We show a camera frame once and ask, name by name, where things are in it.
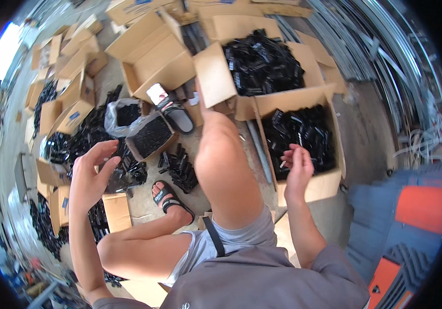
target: person's left hand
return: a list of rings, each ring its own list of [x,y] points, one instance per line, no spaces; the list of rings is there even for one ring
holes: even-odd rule
[[[78,157],[73,165],[73,177],[70,185],[70,211],[88,213],[102,197],[108,180],[120,157],[110,158],[99,174],[94,166],[100,165],[117,149],[118,140],[102,141],[94,145],[82,157]]]

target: black slide sandal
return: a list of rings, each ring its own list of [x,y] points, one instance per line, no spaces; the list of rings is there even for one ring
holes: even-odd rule
[[[182,134],[189,135],[195,131],[192,117],[180,102],[164,100],[158,104],[157,108],[169,123]]]
[[[190,222],[188,225],[191,225],[193,223],[193,221],[195,220],[195,214],[193,213],[193,211],[187,207],[187,205],[185,205],[184,203],[182,203],[182,201],[180,201],[180,199],[178,198],[178,195],[176,195],[175,191],[173,190],[173,188],[171,188],[171,186],[165,182],[165,181],[155,181],[154,184],[157,184],[158,182],[161,182],[163,184],[163,188],[158,192],[158,194],[153,198],[154,202],[156,203],[156,205],[159,206],[159,202],[168,194],[172,194],[173,197],[167,198],[164,202],[163,202],[163,211],[164,213],[167,213],[168,208],[172,205],[179,205],[180,207],[182,207],[183,209],[185,209],[189,214],[192,215],[192,222]]]

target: sandal strap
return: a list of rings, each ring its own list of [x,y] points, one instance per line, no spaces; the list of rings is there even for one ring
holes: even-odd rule
[[[173,198],[173,197],[170,197],[170,198],[166,199],[166,201],[163,202],[163,211],[164,211],[164,213],[166,213],[168,208],[170,206],[173,206],[173,205],[181,205],[181,202],[175,200],[175,198]]]

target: orange panel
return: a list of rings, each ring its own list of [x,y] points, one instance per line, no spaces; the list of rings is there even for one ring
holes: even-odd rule
[[[399,195],[395,220],[442,235],[442,188],[406,186]]]
[[[390,260],[386,260],[385,258],[382,258],[380,260],[379,265],[377,266],[377,269],[374,273],[374,277],[369,284],[369,308],[375,308],[377,304],[381,301],[381,299],[388,291],[388,288],[395,280],[396,275],[400,271],[400,268],[400,265],[393,263]],[[378,289],[378,291],[374,293],[373,290],[376,286],[376,289]]]

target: person's hand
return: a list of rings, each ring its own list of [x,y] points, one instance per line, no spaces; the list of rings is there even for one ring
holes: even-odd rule
[[[311,154],[300,145],[290,144],[290,150],[283,153],[281,160],[290,168],[284,191],[287,205],[304,203],[305,189],[313,174]]]
[[[107,140],[97,143],[73,165],[72,184],[70,185],[70,211],[88,213],[89,209],[102,197],[108,180],[120,157],[110,158],[99,174],[94,166],[100,165],[117,149],[118,140]]]

